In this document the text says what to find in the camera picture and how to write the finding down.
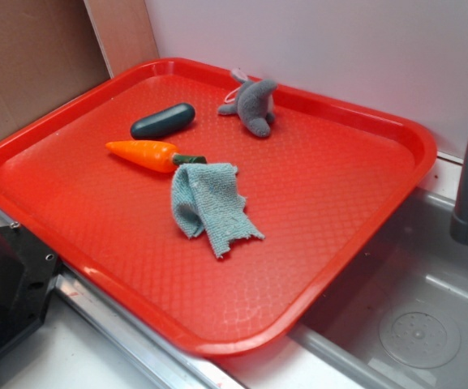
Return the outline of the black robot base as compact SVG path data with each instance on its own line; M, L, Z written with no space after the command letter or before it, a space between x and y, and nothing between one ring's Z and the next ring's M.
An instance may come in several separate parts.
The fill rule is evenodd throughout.
M0 357L44 323L59 265L24 226L0 227Z

